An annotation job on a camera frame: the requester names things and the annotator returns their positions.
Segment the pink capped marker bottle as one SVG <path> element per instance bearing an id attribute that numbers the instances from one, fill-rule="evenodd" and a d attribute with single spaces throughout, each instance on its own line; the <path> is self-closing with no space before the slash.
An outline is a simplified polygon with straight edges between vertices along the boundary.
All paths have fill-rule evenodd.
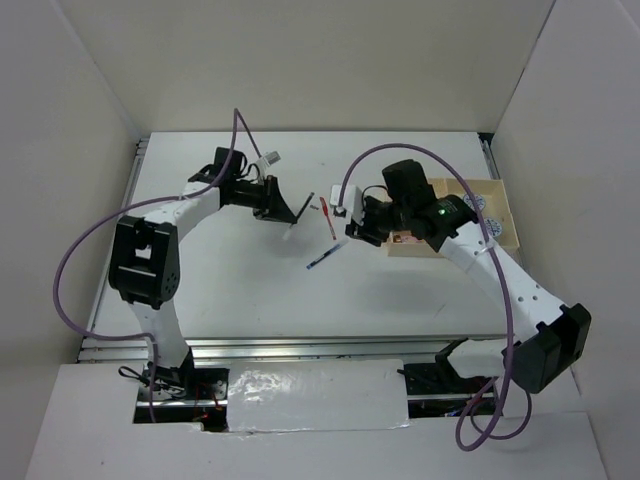
<path id="1" fill-rule="evenodd" d="M 416 237 L 412 236 L 412 235 L 407 235 L 404 233 L 397 233 L 394 234 L 392 236 L 392 242 L 394 244 L 404 244 L 404 245 L 408 245 L 408 244 L 424 244 L 425 241 L 424 240 L 420 240 L 417 239 Z"/>

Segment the black gel pen clear cap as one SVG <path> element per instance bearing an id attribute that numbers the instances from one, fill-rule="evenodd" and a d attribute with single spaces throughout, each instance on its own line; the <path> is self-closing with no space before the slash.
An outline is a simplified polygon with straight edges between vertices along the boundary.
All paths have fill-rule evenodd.
<path id="1" fill-rule="evenodd" d="M 284 241 L 288 240 L 289 237 L 291 236 L 292 230 L 293 228 L 299 223 L 299 220 L 301 219 L 302 215 L 304 214 L 304 212 L 306 211 L 306 209 L 309 207 L 311 200 L 314 198 L 315 196 L 315 192 L 310 192 L 309 195 L 307 196 L 305 202 L 303 203 L 302 207 L 300 208 L 300 210 L 298 211 L 298 213 L 296 214 L 295 220 L 293 223 L 291 223 L 289 225 L 289 227 L 286 229 L 282 239 Z"/>

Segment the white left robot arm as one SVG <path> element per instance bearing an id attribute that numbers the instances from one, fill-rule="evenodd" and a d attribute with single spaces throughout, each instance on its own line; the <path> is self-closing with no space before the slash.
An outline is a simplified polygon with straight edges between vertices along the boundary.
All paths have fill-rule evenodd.
<path id="1" fill-rule="evenodd" d="M 247 164 L 244 153 L 216 149 L 214 161 L 192 175 L 176 200 L 117 222 L 108 281 L 126 302 L 147 341 L 148 368 L 176 399 L 196 390 L 192 350 L 177 317 L 174 296 L 181 280 L 179 244 L 201 221 L 227 205 L 246 207 L 261 221 L 295 224 L 278 179 L 267 170 L 280 160 L 268 152 Z"/>

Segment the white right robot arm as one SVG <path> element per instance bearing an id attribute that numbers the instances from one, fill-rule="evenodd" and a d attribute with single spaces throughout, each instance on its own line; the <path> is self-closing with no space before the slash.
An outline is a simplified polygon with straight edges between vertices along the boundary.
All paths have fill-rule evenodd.
<path id="1" fill-rule="evenodd" d="M 493 239 L 456 195 L 436 196 L 422 166 L 403 160 L 382 172 L 388 198 L 378 200 L 354 185 L 335 185 L 330 204 L 348 223 L 352 239 L 381 246 L 393 232 L 408 231 L 466 273 L 499 307 L 512 314 L 512 342 L 457 340 L 436 356 L 436 379 L 448 392 L 473 377 L 505 372 L 524 391 L 538 394 L 582 355 L 591 315 L 545 290 Z"/>

